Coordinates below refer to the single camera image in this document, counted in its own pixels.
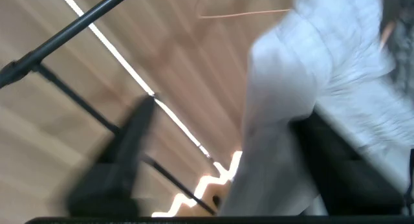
white garment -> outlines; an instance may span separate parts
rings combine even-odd
[[[251,49],[243,156],[222,216],[297,215],[317,197],[287,123],[314,107],[402,193],[414,111],[386,78],[381,0],[295,0]]]

corrugated metal sheet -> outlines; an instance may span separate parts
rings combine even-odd
[[[100,0],[75,0],[88,10]],[[228,168],[240,148],[247,52],[282,14],[198,19],[196,0],[126,0],[96,22],[211,156]],[[290,0],[207,0],[203,14],[288,8]],[[64,0],[0,0],[0,66],[76,19]],[[84,30],[44,61],[109,120],[127,113],[141,87],[98,38]],[[0,90],[0,219],[56,215],[50,202],[110,133],[36,74]],[[211,162],[161,110],[147,152],[194,190]],[[137,197],[167,211],[179,192],[143,168]]]

beige corrugated panel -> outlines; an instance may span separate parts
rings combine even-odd
[[[100,0],[75,0],[87,10]],[[281,14],[196,18],[196,0],[126,0],[96,22],[138,74],[228,168],[241,142],[249,45]],[[289,0],[208,0],[205,14],[289,7]],[[20,58],[76,19],[64,0],[0,0],[0,66]],[[109,120],[119,123],[140,86],[89,30],[44,61]],[[51,200],[111,134],[36,74],[0,90],[0,219],[56,215]],[[217,170],[158,109],[147,152],[194,190]],[[179,192],[143,166],[136,197],[148,214],[167,211]]]

black rod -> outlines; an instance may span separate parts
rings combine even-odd
[[[119,128],[114,124],[110,123],[105,117],[103,117],[97,110],[89,105],[81,96],[76,94],[68,85],[62,82],[52,71],[48,70],[44,65],[38,64],[33,66],[33,71],[40,73],[44,78],[52,82],[57,88],[63,91],[79,106],[84,108],[89,114],[91,114],[97,121],[103,126],[112,131],[114,134],[119,132]]]
[[[22,79],[28,74],[37,63],[40,63],[50,53],[54,52],[64,43],[68,42],[75,35],[87,28],[91,23],[97,20],[99,17],[106,14],[113,9],[116,5],[123,0],[102,0],[97,5],[92,7],[88,12],[84,13],[81,17],[74,20],[67,27],[56,33],[53,37],[48,39],[38,48],[24,55],[21,59],[9,65],[7,71],[3,71],[0,76],[0,88],[4,85],[8,85],[12,82],[16,82]]]
[[[148,165],[152,166],[158,172],[160,172],[165,178],[171,181],[176,187],[180,188],[187,196],[194,199],[202,208],[204,208],[207,212],[211,215],[215,215],[215,212],[212,208],[210,208],[204,201],[197,198],[188,188],[186,188],[178,179],[176,179],[173,175],[171,175],[166,169],[164,169],[159,163],[157,163],[151,157],[146,155],[143,156],[142,160],[147,163]]]

gap of light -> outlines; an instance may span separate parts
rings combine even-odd
[[[76,12],[78,16],[84,15],[82,9],[76,4],[74,0],[65,0],[65,2]],[[95,24],[91,23],[89,28],[95,34],[95,36],[106,46],[106,48],[111,52],[111,54],[119,61],[119,63],[125,68],[125,70],[134,78],[134,80],[143,88],[143,90],[150,96],[154,96],[154,91],[148,86],[147,83],[138,75],[138,73],[132,68],[132,66],[125,60],[125,58],[118,52],[115,46],[109,42],[109,40],[101,33],[101,31],[95,26]],[[207,157],[210,158],[210,154],[206,150],[205,147],[201,145],[201,143],[194,137],[193,134],[188,130],[188,128],[181,122],[181,120],[172,112],[172,110],[163,102],[158,99],[155,99],[155,102],[161,107],[162,110],[166,112],[166,114],[178,125],[178,127],[186,134],[186,136],[202,151],[202,153]],[[218,169],[220,173],[220,177],[212,177],[212,176],[203,176],[200,179],[199,184],[197,185],[194,195],[195,197],[201,199],[204,191],[206,190],[207,186],[210,184],[216,185],[224,185],[227,181],[232,180],[237,168],[239,166],[239,161],[242,152],[237,151],[233,154],[232,162],[230,164],[230,169],[227,171],[223,168],[223,166],[218,163],[214,162],[214,166]],[[181,207],[182,204],[186,204],[189,207],[194,207],[197,202],[194,199],[188,199],[184,194],[177,194],[174,198],[174,202],[171,205],[171,208],[168,212],[154,212],[153,217],[172,217],[175,216]]]

